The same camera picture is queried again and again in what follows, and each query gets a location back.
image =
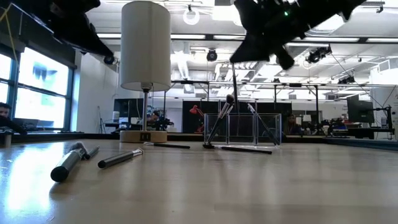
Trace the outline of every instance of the clear acrylic box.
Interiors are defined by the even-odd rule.
[[[207,141],[218,114],[205,114],[204,137]],[[218,144],[274,145],[282,140],[282,118],[280,114],[229,114],[220,123],[216,136],[212,140]]]

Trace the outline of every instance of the man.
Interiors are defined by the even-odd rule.
[[[301,127],[296,124],[296,117],[294,114],[290,114],[287,117],[287,121],[284,123],[284,134],[302,134]]]
[[[147,125],[150,126],[154,124],[159,119],[159,111],[154,111],[150,116],[147,116]],[[142,124],[143,119],[137,122],[137,124]]]
[[[7,103],[1,103],[0,102],[0,116],[8,118],[10,110],[11,110],[11,106],[10,105],[8,105]]]
[[[18,132],[19,134],[27,134],[27,131],[20,127],[18,124],[12,122],[8,116],[10,113],[11,106],[8,105],[7,103],[1,103],[0,102],[0,129],[10,131],[11,128],[12,130]]]
[[[154,111],[150,117],[147,118],[147,123],[155,123],[159,119],[159,111]]]

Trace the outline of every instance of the ceiling light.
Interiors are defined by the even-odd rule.
[[[232,85],[233,82],[209,82],[209,84],[215,84],[215,85]]]
[[[242,26],[241,17],[239,16],[239,12],[234,5],[215,6],[211,16],[213,20],[216,21],[232,21],[235,25]]]
[[[357,42],[359,38],[352,37],[306,37],[305,39],[296,38],[295,41],[309,41],[309,42]]]
[[[97,34],[99,38],[120,39],[122,34]]]
[[[369,38],[367,42],[391,43],[398,42],[398,38]]]
[[[127,4],[132,2],[132,0],[105,0],[105,1],[101,1],[103,3],[107,3],[107,4]]]
[[[189,13],[191,13],[191,14],[194,13],[193,18],[188,18]],[[188,25],[196,25],[200,19],[199,11],[197,9],[191,9],[191,10],[186,9],[184,11],[184,14],[182,15],[182,19]]]
[[[172,34],[171,39],[192,39],[192,40],[203,40],[205,35],[189,35],[189,34]]]
[[[244,35],[214,35],[216,40],[244,40]]]
[[[311,43],[287,43],[289,47],[328,47],[328,44],[311,44]]]

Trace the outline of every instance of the cylindrical lampshade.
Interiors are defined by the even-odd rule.
[[[121,87],[170,89],[169,11],[151,1],[130,2],[122,8],[121,34]]]

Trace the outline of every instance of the table surface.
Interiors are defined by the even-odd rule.
[[[66,182],[50,172],[75,141],[0,149],[0,223],[397,223],[398,154],[283,144],[273,155],[113,140]],[[144,155],[101,170],[98,161]]]

